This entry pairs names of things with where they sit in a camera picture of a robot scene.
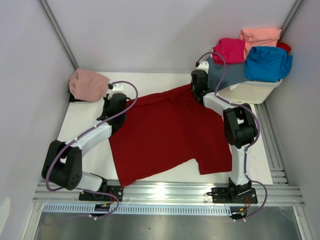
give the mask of white plastic basket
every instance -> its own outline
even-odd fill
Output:
[[[245,81],[233,90],[226,87],[218,91],[218,94],[233,103],[262,104],[281,82],[282,79],[277,82]]]

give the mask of white table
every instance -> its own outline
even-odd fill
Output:
[[[133,83],[139,91],[139,97],[161,93],[191,82],[190,74],[183,73],[101,72],[101,74],[108,77],[111,82],[124,80]],[[135,97],[135,92],[131,86],[124,84],[124,91],[128,97]],[[96,118],[101,115],[103,104],[103,99],[100,99],[98,102],[70,103],[58,140],[65,141],[76,137],[80,132],[90,127]],[[251,107],[253,112],[255,112],[254,105],[251,105]],[[262,137],[259,138],[250,151],[249,172],[251,178],[264,184],[273,184]],[[83,158],[82,165],[83,171],[95,173],[110,180],[118,179],[109,140],[99,143],[88,152]],[[228,183],[229,176],[230,172],[200,175],[198,163],[195,159],[191,159],[170,170],[141,179],[141,181]]]

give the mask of hot pink cloth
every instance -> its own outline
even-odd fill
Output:
[[[78,68],[70,77],[70,92],[75,99],[96,102],[108,90],[110,79],[90,70]]]
[[[239,39],[245,40],[244,58],[247,58],[252,47],[276,47],[280,38],[280,33],[281,29],[278,29],[277,27],[242,29]]]
[[[221,54],[227,64],[240,64],[245,61],[244,58],[245,41],[236,38],[222,38],[219,43],[213,47],[213,51]],[[221,57],[212,56],[216,64],[223,65]]]

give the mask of red cloth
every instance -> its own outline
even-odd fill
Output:
[[[286,44],[285,42],[278,41],[276,46],[278,48],[284,49],[287,54],[291,51],[291,47],[288,44]]]
[[[140,97],[126,114],[109,138],[121,186],[193,158],[200,174],[231,171],[222,118],[196,102],[190,85]]]
[[[221,54],[227,64],[240,64],[245,62],[245,45],[246,42],[238,38],[222,38],[213,51]],[[221,57],[213,54],[212,58],[216,64],[224,64]]]

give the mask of metal frame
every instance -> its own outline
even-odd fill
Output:
[[[70,63],[74,69],[78,68],[77,61],[47,0],[38,0],[38,2]],[[282,25],[281,38],[287,32],[288,27],[291,25],[304,2],[305,0],[295,1]],[[278,147],[279,144],[267,105],[265,103],[257,105],[256,112],[261,122],[261,135],[273,181],[273,185],[267,186],[268,199],[266,206],[293,207],[302,239],[313,240],[314,238],[305,212],[305,202],[302,193],[299,187],[290,186],[290,182],[288,181],[283,157]],[[119,182],[114,180],[109,180],[108,183],[111,185],[119,185]],[[139,214],[140,211],[144,211],[144,209],[174,209],[174,211],[176,211],[175,213],[177,213],[177,211],[189,211],[190,209],[199,209],[199,211],[202,211],[210,208],[213,209],[213,211],[208,214],[216,214],[221,208],[228,209],[229,207],[239,206],[239,204],[213,204],[211,197],[205,193],[209,192],[214,186],[226,186],[226,184],[137,181],[124,189],[123,200],[120,204],[122,208],[121,213]],[[264,189],[259,185],[255,185],[254,188],[256,189],[259,204],[261,204],[265,197]],[[78,197],[79,191],[76,190],[68,191],[63,189],[58,192],[49,192],[46,190],[44,182],[40,182],[34,194],[33,209],[23,239],[30,240],[34,238],[41,213],[45,206],[48,206],[45,209],[46,212],[62,211],[62,209],[64,209],[64,211],[69,211],[69,213],[75,213],[79,212],[79,208],[75,206],[84,209],[85,206],[92,206],[92,204],[94,204],[94,202],[80,202]]]

